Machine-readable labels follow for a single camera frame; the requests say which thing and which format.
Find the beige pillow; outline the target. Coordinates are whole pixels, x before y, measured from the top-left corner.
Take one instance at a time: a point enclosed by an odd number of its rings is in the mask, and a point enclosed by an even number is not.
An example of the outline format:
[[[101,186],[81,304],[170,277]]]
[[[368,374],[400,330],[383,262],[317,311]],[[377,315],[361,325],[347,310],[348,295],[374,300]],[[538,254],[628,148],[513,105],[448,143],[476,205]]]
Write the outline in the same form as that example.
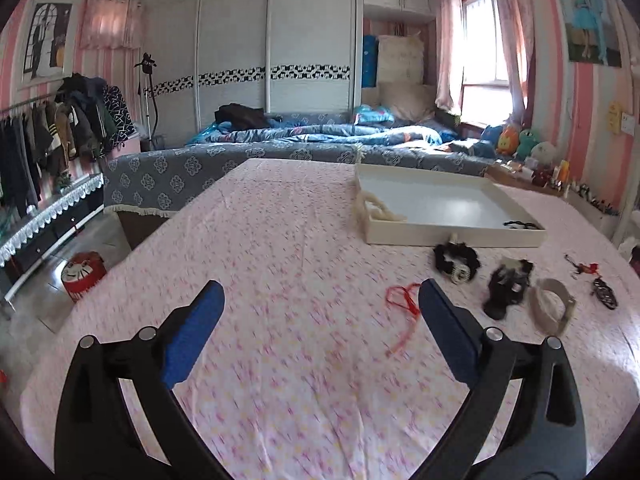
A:
[[[414,84],[408,81],[381,82],[378,97],[397,120],[422,122],[435,110],[436,88],[430,84]]]

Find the white box of cosmetics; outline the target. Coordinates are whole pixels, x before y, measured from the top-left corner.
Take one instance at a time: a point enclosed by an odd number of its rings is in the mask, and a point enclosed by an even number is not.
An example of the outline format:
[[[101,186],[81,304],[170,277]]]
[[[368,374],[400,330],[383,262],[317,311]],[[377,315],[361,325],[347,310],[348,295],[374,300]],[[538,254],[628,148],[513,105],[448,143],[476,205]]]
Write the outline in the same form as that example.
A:
[[[612,240],[620,223],[620,216],[600,211],[588,200],[582,198],[571,188],[566,192],[566,201],[574,207],[597,231]]]

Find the garment steamer stand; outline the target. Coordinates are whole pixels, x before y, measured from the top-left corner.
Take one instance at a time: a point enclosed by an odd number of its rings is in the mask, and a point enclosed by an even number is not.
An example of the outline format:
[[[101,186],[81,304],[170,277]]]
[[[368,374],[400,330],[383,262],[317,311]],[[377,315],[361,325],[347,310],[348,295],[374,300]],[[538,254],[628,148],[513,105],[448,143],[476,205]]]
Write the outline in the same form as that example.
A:
[[[141,70],[139,96],[144,101],[146,132],[148,133],[146,145],[150,151],[161,150],[164,146],[164,141],[157,136],[157,128],[160,123],[160,111],[158,110],[153,80],[157,62],[155,62],[152,55],[148,52],[143,52],[142,58],[137,62],[136,67]]]

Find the black white scrunchie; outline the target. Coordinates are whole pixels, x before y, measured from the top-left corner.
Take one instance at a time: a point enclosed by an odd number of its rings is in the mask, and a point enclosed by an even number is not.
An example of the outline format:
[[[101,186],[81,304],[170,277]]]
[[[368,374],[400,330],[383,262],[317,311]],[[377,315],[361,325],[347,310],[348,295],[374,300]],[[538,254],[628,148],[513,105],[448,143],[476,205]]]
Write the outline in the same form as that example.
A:
[[[460,242],[456,234],[451,234],[446,243],[436,245],[433,252],[436,270],[454,284],[473,281],[480,270],[480,258],[476,250]]]

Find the yellow wall sign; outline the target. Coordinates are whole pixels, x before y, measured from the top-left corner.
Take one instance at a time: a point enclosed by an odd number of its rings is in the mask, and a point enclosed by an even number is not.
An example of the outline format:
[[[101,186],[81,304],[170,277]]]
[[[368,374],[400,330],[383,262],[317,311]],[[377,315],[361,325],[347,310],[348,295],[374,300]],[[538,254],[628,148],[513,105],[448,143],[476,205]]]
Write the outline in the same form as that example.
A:
[[[620,102],[611,101],[608,104],[608,131],[613,134],[620,134],[620,124],[622,123],[623,107]]]

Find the black white framed picture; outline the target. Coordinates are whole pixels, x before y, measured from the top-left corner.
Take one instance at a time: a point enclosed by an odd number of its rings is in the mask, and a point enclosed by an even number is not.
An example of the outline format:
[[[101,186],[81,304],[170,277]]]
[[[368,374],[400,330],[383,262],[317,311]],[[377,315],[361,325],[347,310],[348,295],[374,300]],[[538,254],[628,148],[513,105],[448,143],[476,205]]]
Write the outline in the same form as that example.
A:
[[[72,74],[85,0],[27,0],[17,48],[17,88]]]

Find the bed with blue bedding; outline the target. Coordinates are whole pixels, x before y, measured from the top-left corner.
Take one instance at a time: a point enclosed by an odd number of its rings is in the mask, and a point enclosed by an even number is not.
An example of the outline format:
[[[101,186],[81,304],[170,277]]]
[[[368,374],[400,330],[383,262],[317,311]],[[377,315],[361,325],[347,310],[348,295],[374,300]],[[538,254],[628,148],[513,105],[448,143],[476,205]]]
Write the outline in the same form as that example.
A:
[[[426,122],[360,122],[346,114],[271,115],[261,129],[214,122],[182,148],[119,156],[103,169],[104,206],[168,218],[252,158],[401,166],[482,176],[497,137],[465,139]]]

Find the cream frilly scrunchie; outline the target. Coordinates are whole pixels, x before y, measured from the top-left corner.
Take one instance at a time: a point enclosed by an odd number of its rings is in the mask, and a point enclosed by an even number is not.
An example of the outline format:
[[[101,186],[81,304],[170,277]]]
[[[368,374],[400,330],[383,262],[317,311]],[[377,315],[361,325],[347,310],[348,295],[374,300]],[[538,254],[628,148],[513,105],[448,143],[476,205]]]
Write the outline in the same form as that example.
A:
[[[395,223],[407,221],[406,216],[395,214],[382,200],[365,190],[360,190],[357,193],[352,204],[352,211],[358,224],[364,230],[367,229],[367,225],[371,220]]]

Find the white plush toy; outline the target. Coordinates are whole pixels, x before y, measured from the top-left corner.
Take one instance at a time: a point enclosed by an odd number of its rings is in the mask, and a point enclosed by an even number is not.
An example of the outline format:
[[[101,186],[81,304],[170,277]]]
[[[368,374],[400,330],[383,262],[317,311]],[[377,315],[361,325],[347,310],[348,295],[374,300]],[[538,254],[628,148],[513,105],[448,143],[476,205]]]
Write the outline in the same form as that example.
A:
[[[551,166],[556,157],[556,147],[548,141],[540,142],[532,148],[530,157],[535,159],[539,166]]]

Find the beige wide bracelet band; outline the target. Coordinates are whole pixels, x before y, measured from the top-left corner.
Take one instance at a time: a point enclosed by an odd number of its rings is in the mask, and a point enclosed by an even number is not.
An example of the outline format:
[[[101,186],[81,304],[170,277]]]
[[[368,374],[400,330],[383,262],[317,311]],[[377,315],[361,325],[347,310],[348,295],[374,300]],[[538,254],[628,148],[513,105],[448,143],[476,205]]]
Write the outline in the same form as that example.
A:
[[[560,338],[573,318],[577,300],[562,282],[541,278],[530,289],[529,305],[538,330]]]

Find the wedding photo poster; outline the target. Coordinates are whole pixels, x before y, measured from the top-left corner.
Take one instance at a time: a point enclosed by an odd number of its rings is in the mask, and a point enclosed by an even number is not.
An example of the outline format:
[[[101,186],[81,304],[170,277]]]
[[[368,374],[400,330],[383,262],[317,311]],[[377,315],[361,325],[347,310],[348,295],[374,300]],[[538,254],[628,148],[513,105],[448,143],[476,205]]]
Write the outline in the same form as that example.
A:
[[[608,0],[560,0],[570,62],[622,66]]]

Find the white shallow tray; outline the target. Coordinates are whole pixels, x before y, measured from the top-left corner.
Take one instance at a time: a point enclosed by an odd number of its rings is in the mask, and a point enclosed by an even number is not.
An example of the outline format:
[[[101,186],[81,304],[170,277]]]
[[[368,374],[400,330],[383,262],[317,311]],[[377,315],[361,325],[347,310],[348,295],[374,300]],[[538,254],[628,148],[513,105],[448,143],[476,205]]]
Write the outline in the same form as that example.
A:
[[[451,234],[473,248],[535,248],[547,232],[491,180],[395,166],[355,167],[357,193],[374,194],[406,222],[371,220],[370,245],[431,247]]]

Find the black patterned hair clip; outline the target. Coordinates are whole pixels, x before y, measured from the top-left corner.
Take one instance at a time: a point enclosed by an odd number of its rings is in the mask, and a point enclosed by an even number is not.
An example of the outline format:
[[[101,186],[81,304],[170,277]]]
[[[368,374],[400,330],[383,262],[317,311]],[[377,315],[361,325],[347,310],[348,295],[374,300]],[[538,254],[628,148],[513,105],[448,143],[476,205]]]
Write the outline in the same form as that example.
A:
[[[605,283],[603,278],[595,278],[591,283],[592,294],[597,297],[608,310],[616,310],[618,301],[611,286]]]

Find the blue storage bag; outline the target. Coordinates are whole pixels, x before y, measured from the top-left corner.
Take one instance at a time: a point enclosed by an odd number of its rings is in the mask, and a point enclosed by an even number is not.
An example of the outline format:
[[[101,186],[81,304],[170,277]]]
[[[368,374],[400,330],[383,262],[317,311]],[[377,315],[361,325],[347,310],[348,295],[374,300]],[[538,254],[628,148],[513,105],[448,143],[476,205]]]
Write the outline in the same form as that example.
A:
[[[361,87],[374,88],[378,73],[378,38],[364,35],[362,42]]]

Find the red round stool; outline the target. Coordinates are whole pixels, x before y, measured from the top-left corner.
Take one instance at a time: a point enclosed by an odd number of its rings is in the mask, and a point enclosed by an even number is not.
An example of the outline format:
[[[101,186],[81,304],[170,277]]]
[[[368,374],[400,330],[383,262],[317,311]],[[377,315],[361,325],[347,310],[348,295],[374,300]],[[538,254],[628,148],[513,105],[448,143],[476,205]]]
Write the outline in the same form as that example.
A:
[[[104,260],[98,252],[78,252],[66,262],[61,282],[70,299],[77,302],[106,274]]]

